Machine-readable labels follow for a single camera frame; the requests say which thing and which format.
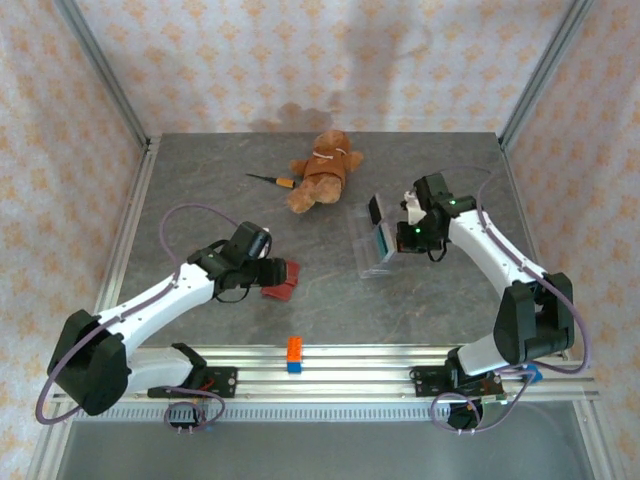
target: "screwdriver handle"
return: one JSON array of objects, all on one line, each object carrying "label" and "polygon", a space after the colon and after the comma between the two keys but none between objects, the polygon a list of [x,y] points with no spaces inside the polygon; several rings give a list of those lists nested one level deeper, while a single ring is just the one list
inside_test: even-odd
[{"label": "screwdriver handle", "polygon": [[278,177],[276,178],[276,185],[280,185],[285,188],[295,188],[296,182],[291,180],[290,178]]}]

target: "patterned wallpaper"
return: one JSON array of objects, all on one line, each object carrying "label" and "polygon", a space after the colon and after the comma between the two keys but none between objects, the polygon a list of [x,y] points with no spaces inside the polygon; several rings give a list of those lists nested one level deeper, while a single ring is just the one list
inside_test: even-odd
[{"label": "patterned wallpaper", "polygon": [[149,135],[500,132],[570,0],[79,0]]},{"label": "patterned wallpaper", "polygon": [[568,272],[640,478],[640,3],[596,2],[511,152],[544,264]]},{"label": "patterned wallpaper", "polygon": [[0,3],[0,478],[70,312],[92,309],[138,148],[51,0]]}]

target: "teddy bear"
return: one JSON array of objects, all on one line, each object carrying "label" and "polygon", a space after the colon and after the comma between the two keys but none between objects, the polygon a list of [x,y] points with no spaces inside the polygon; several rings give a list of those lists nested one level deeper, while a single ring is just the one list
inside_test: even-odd
[{"label": "teddy bear", "polygon": [[351,151],[347,134],[328,130],[316,137],[312,156],[307,160],[292,160],[289,168],[303,178],[302,183],[287,197],[295,213],[309,210],[316,202],[335,203],[340,199],[347,173],[356,170],[364,156]]}]

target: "cable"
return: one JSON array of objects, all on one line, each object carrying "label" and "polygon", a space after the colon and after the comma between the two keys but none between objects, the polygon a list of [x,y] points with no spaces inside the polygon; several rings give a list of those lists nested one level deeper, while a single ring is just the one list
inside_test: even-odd
[{"label": "cable", "polygon": [[[571,315],[573,316],[574,321],[576,322],[576,324],[578,325],[578,328],[580,330],[580,333],[582,334],[582,340],[584,343],[584,357],[582,359],[582,363],[580,364],[579,367],[571,369],[571,368],[562,368],[562,367],[558,367],[555,365],[549,365],[547,363],[544,362],[540,362],[537,360],[534,360],[533,363],[534,365],[537,365],[539,367],[543,367],[543,368],[547,368],[549,370],[552,370],[554,372],[558,372],[558,373],[564,373],[567,375],[577,375],[579,373],[582,373],[584,370],[586,370],[590,363],[591,363],[591,335],[589,333],[589,330],[582,318],[582,315],[580,315],[580,312],[578,312],[578,309],[573,305],[573,303],[562,293],[560,292],[557,288],[555,288],[551,283],[549,283],[547,280],[545,280],[543,277],[541,277],[540,275],[538,275],[536,272],[534,272],[533,270],[531,270],[529,267],[527,267],[526,265],[524,265],[524,262],[518,258],[517,255],[515,255],[504,243],[502,243],[502,241],[498,238],[498,236],[493,232],[493,230],[491,228],[489,228],[489,225],[486,221],[486,219],[484,218],[484,208],[482,206],[482,193],[485,189],[485,187],[491,182],[491,180],[493,180],[497,174],[492,172],[489,169],[483,168],[483,167],[478,167],[475,165],[457,165],[457,166],[453,166],[453,167],[446,167],[443,168],[441,170],[438,170],[436,173],[442,173],[445,171],[449,171],[449,170],[462,170],[462,169],[470,169],[470,170],[479,170],[481,172],[487,173],[489,175],[489,177],[480,185],[480,188],[478,189],[478,193],[476,195],[476,204],[477,204],[477,212],[478,212],[478,219],[480,221],[480,224],[482,225],[482,228],[485,230],[485,232],[487,232],[487,235],[489,236],[489,238],[491,238],[491,240],[494,242],[494,244],[505,254],[507,255],[517,266],[518,268],[522,269],[523,272],[525,272],[526,274],[528,274],[529,276],[531,276],[532,278],[534,278],[539,285],[541,285],[543,288],[547,289],[549,292],[551,292],[553,295],[555,295],[555,297],[560,300],[565,307],[567,307],[567,309],[571,312]],[[505,371],[505,370],[512,370],[514,368],[517,368],[517,366],[509,366],[509,367],[505,367],[503,369],[498,369],[497,371]],[[434,423],[436,424],[436,426],[438,426],[439,428],[446,430],[448,432],[452,432],[452,433],[457,433],[458,435],[461,435],[462,433],[470,433],[470,434],[475,434],[476,432],[485,432],[487,430],[490,430],[492,428],[497,427],[498,425],[500,425],[506,418],[507,416],[511,413],[511,411],[513,410],[513,408],[515,407],[516,403],[518,403],[518,401],[520,400],[520,397],[522,396],[522,394],[524,393],[524,391],[526,390],[526,388],[531,384],[531,382],[533,381],[533,378],[535,377],[535,373],[531,372],[531,371],[522,371],[522,372],[518,372],[518,373],[522,373],[524,375],[529,375],[529,379],[527,380],[527,382],[525,383],[525,385],[522,387],[522,389],[520,390],[520,392],[518,392],[518,394],[516,395],[516,397],[513,399],[513,402],[511,403],[511,405],[507,408],[507,410],[505,411],[504,415],[502,415],[496,422],[494,422],[493,424],[489,425],[488,427],[480,427],[480,420],[479,420],[479,413],[478,410],[476,408],[476,406],[473,404],[473,402],[466,396],[458,394],[458,393],[443,393],[438,395],[433,402],[431,402],[431,406],[429,407],[429,413],[431,415],[431,418],[433,418]],[[478,422],[478,427],[480,428],[475,428],[475,429],[470,429],[470,430],[457,430],[454,428],[449,428],[446,427],[446,424],[442,424],[440,422],[438,422],[436,420],[435,417],[435,408],[437,403],[442,400],[445,397],[451,397],[454,396],[456,398],[460,398],[460,399],[464,399],[465,402],[471,406],[471,408],[473,409],[475,416],[476,416],[476,420]]]},{"label": "cable", "polygon": [[515,255],[504,243],[502,243],[502,241],[493,232],[493,230],[488,227],[487,220],[484,218],[484,215],[483,215],[484,208],[482,206],[482,192],[484,191],[485,187],[491,182],[491,180],[493,180],[497,176],[497,174],[487,168],[478,167],[476,165],[454,165],[451,167],[442,168],[436,171],[435,173],[443,173],[450,170],[478,170],[489,175],[489,178],[487,178],[482,183],[482,185],[480,185],[480,188],[478,189],[478,193],[476,195],[478,219],[480,221],[480,224],[482,225],[482,228],[487,232],[487,235],[489,236],[489,238],[491,238],[491,240],[495,243],[495,245],[500,250],[502,250],[502,252],[505,255],[507,255],[518,266],[518,268],[521,268],[523,272],[525,272],[530,277],[534,278],[540,285],[542,285],[542,287],[544,287],[553,295],[555,295],[555,297],[558,300],[560,300],[565,307],[567,307],[569,312],[571,312],[571,315],[573,316],[573,319],[575,320],[576,324],[578,325],[578,329],[580,330],[580,333],[582,334],[582,341],[584,343],[584,357],[579,367],[574,369],[562,368],[555,365],[549,365],[544,362],[539,362],[537,360],[534,360],[531,363],[539,367],[544,367],[554,372],[564,373],[567,375],[577,375],[584,372],[587,368],[589,368],[589,365],[591,363],[592,353],[591,353],[591,334],[589,333],[589,329],[587,328],[587,325],[583,320],[582,315],[580,315],[580,312],[578,312],[578,309],[573,305],[571,300],[569,300],[562,292],[560,292],[557,288],[555,288],[547,280],[545,280],[543,277],[541,277],[536,272],[531,270],[529,267],[524,265],[524,262],[520,258],[518,258],[518,256]]},{"label": "cable", "polygon": [[129,315],[132,315],[132,314],[134,314],[136,312],[139,312],[140,310],[143,310],[144,308],[147,308],[149,305],[157,302],[162,297],[164,297],[167,293],[169,293],[171,290],[173,290],[175,282],[177,282],[178,278],[180,278],[180,266],[181,266],[181,263],[180,263],[180,260],[178,259],[178,257],[175,255],[175,253],[173,253],[173,251],[171,250],[171,248],[169,248],[169,245],[167,244],[166,235],[165,235],[165,226],[166,226],[167,221],[171,217],[171,215],[173,215],[178,210],[182,210],[182,209],[185,209],[185,208],[200,208],[200,209],[203,209],[203,210],[208,210],[210,212],[215,213],[216,215],[221,216],[222,218],[224,218],[225,220],[230,222],[233,226],[236,226],[236,227],[238,226],[237,222],[235,222],[234,220],[232,220],[231,218],[226,216],[224,213],[220,212],[219,210],[217,210],[217,209],[215,209],[213,207],[210,207],[209,205],[204,205],[202,203],[185,203],[185,204],[181,204],[181,205],[178,205],[176,207],[173,207],[171,210],[169,210],[167,213],[165,213],[165,215],[162,217],[162,220],[160,222],[159,237],[160,237],[160,245],[162,246],[163,250],[167,253],[167,255],[169,256],[169,258],[171,259],[171,261],[172,261],[172,263],[174,265],[174,269],[175,270],[174,270],[174,273],[173,273],[172,280],[167,284],[167,286],[165,288],[163,288],[160,292],[158,292],[153,297],[145,300],[144,302],[141,302],[138,305],[135,305],[135,306],[127,309],[126,311],[122,312],[119,316],[115,316],[115,317],[111,318],[110,320],[107,320],[105,323],[102,323],[99,326],[97,326],[96,328],[94,328],[93,330],[91,330],[84,337],[82,337],[78,341],[78,343],[76,343],[73,347],[71,347],[67,353],[65,353],[62,356],[60,361],[51,370],[51,373],[47,376],[47,379],[46,379],[46,381],[44,383],[44,386],[42,387],[42,390],[40,391],[40,395],[38,396],[38,400],[36,401],[35,416],[36,416],[36,420],[39,423],[41,423],[42,425],[55,425],[56,423],[62,422],[64,420],[68,419],[69,417],[75,415],[76,413],[78,413],[82,409],[82,407],[80,407],[80,405],[78,405],[78,406],[72,408],[71,410],[69,410],[68,412],[63,413],[62,415],[60,415],[58,417],[55,417],[55,418],[46,418],[44,416],[44,404],[45,404],[45,401],[47,399],[47,396],[49,395],[49,390],[51,390],[51,387],[53,386],[53,384],[55,383],[56,379],[58,378],[58,375],[60,375],[60,372],[62,371],[62,369],[64,369],[67,366],[69,361],[74,357],[74,355],[76,353],[78,353],[82,348],[84,348],[93,338],[95,338],[96,335],[98,335],[103,330],[106,330],[107,328],[111,327],[112,325],[116,324],[117,322],[125,321],[126,317],[128,317]]},{"label": "cable", "polygon": [[162,387],[162,388],[164,388],[167,393],[168,392],[176,392],[176,393],[184,393],[184,394],[187,394],[187,395],[201,395],[203,397],[213,398],[213,399],[217,400],[218,402],[220,402],[220,411],[218,413],[216,413],[211,420],[207,420],[206,419],[206,414],[204,413],[204,409],[200,405],[196,405],[194,403],[187,402],[187,401],[176,402],[176,403],[173,403],[173,404],[169,405],[169,407],[167,407],[167,411],[164,412],[164,423],[169,428],[171,428],[173,430],[176,430],[178,433],[181,432],[181,427],[178,427],[178,428],[174,427],[173,425],[171,425],[171,421],[169,419],[169,417],[171,416],[171,410],[173,410],[175,407],[178,407],[178,406],[189,406],[189,407],[192,407],[197,412],[197,418],[194,418],[194,420],[196,420],[196,421],[204,420],[204,423],[201,423],[201,424],[199,424],[199,425],[197,425],[195,427],[189,427],[189,433],[197,432],[197,431],[204,430],[204,429],[210,427],[216,420],[218,420],[222,416],[222,414],[224,413],[224,411],[227,408],[226,403],[223,400],[223,398],[221,396],[219,396],[219,395],[216,395],[213,392],[207,392],[207,391],[204,391],[204,390],[192,390],[192,389],[189,389],[189,388],[182,388],[182,387]]},{"label": "cable", "polygon": [[427,250],[427,255],[429,256],[429,260],[431,260],[434,263],[440,262],[444,258],[444,256],[447,254],[447,242],[443,241],[441,242],[441,245],[442,245],[442,253],[438,258],[433,258],[433,255],[431,254],[431,250]]},{"label": "cable", "polygon": [[[531,370],[522,370],[522,371],[518,371],[517,373],[518,374],[522,374],[522,375],[527,375],[529,378],[527,379],[526,383],[522,386],[522,388],[520,389],[518,394],[515,396],[515,398],[513,399],[513,402],[511,402],[511,405],[509,405],[507,407],[507,409],[505,410],[505,412],[500,416],[500,418],[498,418],[498,420],[493,422],[491,425],[488,425],[486,427],[481,426],[480,413],[478,412],[478,409],[476,408],[475,404],[471,401],[471,399],[469,397],[465,396],[465,395],[460,394],[460,393],[453,393],[453,392],[441,393],[436,398],[434,398],[433,401],[431,402],[431,406],[429,407],[429,415],[433,419],[433,423],[436,425],[436,427],[440,428],[441,430],[444,430],[444,431],[450,432],[450,433],[456,433],[458,435],[462,435],[463,433],[464,434],[469,434],[469,435],[474,435],[476,433],[486,432],[488,430],[496,428],[498,425],[500,425],[502,422],[504,422],[506,420],[506,418],[511,414],[511,412],[514,409],[514,407],[516,406],[516,404],[520,400],[520,397],[522,397],[522,394],[525,392],[527,387],[529,387],[529,385],[531,384],[531,382],[533,381],[533,379],[535,377],[535,372],[533,372]],[[478,426],[476,428],[463,430],[463,429],[453,428],[451,426],[448,426],[446,423],[442,423],[442,422],[438,421],[437,417],[436,417],[436,406],[437,406],[438,402],[440,400],[442,400],[443,398],[445,398],[445,397],[456,397],[456,398],[462,399],[467,403],[467,405],[471,406],[471,409],[473,410],[473,412],[475,414]]]}]

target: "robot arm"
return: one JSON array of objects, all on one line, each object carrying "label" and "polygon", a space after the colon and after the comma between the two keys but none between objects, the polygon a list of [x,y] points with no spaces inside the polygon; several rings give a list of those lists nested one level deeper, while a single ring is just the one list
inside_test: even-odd
[{"label": "robot arm", "polygon": [[56,378],[85,412],[98,415],[125,393],[154,387],[201,388],[206,362],[188,346],[174,344],[159,353],[138,347],[169,322],[226,290],[284,283],[285,261],[265,258],[270,245],[266,230],[245,222],[229,241],[216,242],[191,255],[181,265],[179,276],[167,277],[137,297],[96,315],[84,310],[74,313],[64,325],[48,373],[89,332],[116,318],[120,321],[111,322],[80,349]]},{"label": "robot arm", "polygon": [[[522,262],[517,264],[489,237],[473,197],[454,197],[442,175],[435,174],[416,181],[414,190],[405,193],[402,207],[408,219],[398,223],[399,252],[427,253],[433,261],[440,261],[447,243],[456,245],[482,270],[502,299],[493,332],[449,353],[446,366],[452,388],[573,345],[571,313],[527,272],[544,278],[571,299],[569,279],[562,273],[548,274],[527,259],[491,223],[488,214],[481,212],[486,227]],[[437,250],[442,254],[436,260],[432,251]]]}]

